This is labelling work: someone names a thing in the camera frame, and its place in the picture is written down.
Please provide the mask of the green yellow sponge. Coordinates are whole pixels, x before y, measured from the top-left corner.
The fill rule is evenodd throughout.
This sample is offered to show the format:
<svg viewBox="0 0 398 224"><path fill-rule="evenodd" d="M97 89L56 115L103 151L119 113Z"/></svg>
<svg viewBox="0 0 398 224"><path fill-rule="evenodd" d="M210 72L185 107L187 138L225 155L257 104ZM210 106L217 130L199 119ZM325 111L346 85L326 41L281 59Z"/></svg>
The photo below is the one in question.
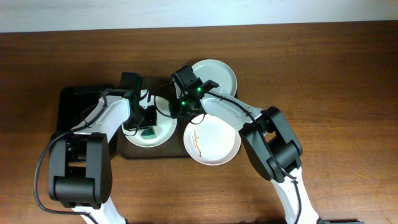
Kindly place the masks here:
<svg viewBox="0 0 398 224"><path fill-rule="evenodd" d="M157 137L155 129L151 126L143 129L141 132L142 139L155 139Z"/></svg>

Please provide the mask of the white plate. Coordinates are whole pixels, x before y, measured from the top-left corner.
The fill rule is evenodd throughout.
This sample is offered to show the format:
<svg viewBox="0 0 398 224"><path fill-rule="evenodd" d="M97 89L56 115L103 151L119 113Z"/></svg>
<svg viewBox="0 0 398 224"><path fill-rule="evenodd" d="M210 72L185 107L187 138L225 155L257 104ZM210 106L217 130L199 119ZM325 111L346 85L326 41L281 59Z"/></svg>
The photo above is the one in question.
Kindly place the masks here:
<svg viewBox="0 0 398 224"><path fill-rule="evenodd" d="M218 166L229 162L239 152L241 137L223 120L199 115L187 124L183 144L192 159L204 165Z"/></svg>
<svg viewBox="0 0 398 224"><path fill-rule="evenodd" d="M154 96L151 94L149 105L154 105L154 98L156 98L155 102L157 104L157 108L160 109L163 114L170 115L169 102L160 96ZM156 147L166 142L173 135L176 127L176 119L168 118L157 111L157 124L153 126L157 134L155 139L142 139L141 132L143 129L138 129L136 133L136 130L125 130L122 125L122 132L131 143L137 146Z"/></svg>

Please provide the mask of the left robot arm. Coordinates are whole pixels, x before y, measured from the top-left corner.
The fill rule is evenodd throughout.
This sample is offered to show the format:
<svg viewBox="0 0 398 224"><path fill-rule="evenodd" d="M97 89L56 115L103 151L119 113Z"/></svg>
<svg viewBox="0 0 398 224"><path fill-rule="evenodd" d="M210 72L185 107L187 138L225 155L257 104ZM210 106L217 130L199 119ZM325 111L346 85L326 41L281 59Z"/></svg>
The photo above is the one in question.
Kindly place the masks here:
<svg viewBox="0 0 398 224"><path fill-rule="evenodd" d="M87 223L126 223L110 198L113 177L109 143L120 126L147 126L145 107L150 94L137 90L105 89L93 111L71 130L53 138L49 154L49 197L67 215Z"/></svg>

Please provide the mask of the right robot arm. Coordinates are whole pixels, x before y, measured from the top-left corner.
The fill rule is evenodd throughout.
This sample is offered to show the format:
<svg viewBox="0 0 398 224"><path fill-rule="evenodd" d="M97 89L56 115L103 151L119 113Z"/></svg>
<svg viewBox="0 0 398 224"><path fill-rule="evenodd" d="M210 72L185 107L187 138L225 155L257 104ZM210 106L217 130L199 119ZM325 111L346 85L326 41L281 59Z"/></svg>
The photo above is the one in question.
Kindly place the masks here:
<svg viewBox="0 0 398 224"><path fill-rule="evenodd" d="M303 148L278 108L250 106L211 80L174 80L174 85L183 114L212 115L238 131L251 165L273 184L287 223L321 223L303 183Z"/></svg>

